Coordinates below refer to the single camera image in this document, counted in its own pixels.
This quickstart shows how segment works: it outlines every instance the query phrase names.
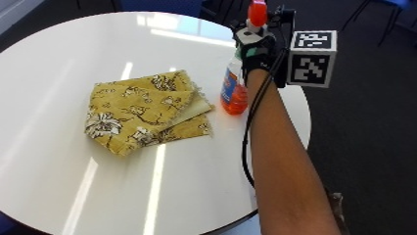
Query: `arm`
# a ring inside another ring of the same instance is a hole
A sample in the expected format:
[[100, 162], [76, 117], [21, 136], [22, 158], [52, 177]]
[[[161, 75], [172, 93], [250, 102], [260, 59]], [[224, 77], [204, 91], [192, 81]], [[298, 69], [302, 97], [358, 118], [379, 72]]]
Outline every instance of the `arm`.
[[[266, 75], [264, 70], [249, 72], [249, 104]], [[339, 234], [324, 185], [273, 82], [252, 122], [250, 147], [262, 234]]]

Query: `hand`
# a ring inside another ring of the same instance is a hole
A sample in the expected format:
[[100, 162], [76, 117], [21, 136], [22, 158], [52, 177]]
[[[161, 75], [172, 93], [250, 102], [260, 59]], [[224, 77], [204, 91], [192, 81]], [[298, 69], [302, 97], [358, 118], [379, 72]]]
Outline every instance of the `hand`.
[[254, 69], [269, 71], [276, 58], [276, 39], [264, 26], [254, 33], [244, 23], [233, 27], [233, 38], [237, 44], [237, 54], [242, 60], [242, 73], [245, 84], [248, 74]]

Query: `red spray nozzle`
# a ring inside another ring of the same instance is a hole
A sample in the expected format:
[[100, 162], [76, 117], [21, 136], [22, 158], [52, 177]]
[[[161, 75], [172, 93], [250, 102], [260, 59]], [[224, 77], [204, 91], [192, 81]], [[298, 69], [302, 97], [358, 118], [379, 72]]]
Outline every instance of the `red spray nozzle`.
[[268, 7], [265, 0], [253, 0], [248, 10], [250, 24], [256, 27], [262, 26], [268, 20]]

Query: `yellow floral cloth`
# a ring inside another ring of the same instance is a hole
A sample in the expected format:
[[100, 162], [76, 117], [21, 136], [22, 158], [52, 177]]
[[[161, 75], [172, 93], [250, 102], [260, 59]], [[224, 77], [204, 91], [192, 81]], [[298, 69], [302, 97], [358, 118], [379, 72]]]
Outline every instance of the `yellow floral cloth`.
[[85, 133], [125, 157], [137, 148], [208, 135], [210, 108], [184, 70], [98, 83]]

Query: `white round table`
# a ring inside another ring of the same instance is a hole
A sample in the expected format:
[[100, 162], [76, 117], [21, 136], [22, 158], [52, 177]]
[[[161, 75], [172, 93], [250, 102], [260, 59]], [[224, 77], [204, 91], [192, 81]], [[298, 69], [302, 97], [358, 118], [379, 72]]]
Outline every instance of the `white round table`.
[[[0, 211], [52, 234], [201, 234], [256, 208], [241, 168], [246, 115], [218, 93], [234, 52], [214, 23], [161, 13], [117, 13], [61, 23], [0, 54]], [[217, 108], [213, 137], [142, 148], [117, 159], [84, 134], [97, 82], [185, 70]], [[304, 92], [281, 96], [302, 143]]]

